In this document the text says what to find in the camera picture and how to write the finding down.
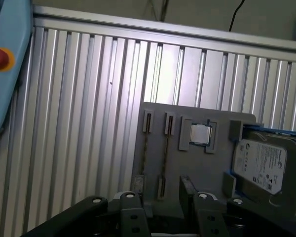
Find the hard drive label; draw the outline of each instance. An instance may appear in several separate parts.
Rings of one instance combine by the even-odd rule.
[[[286,157],[283,148],[244,139],[236,146],[233,172],[276,194],[282,189]]]

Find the corrugated metal panel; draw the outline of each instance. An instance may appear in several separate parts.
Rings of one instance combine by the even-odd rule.
[[[46,25],[36,27],[0,135],[0,236],[20,236],[88,195],[129,189],[142,101],[253,113],[296,130],[296,60],[284,61],[294,52],[37,24]]]

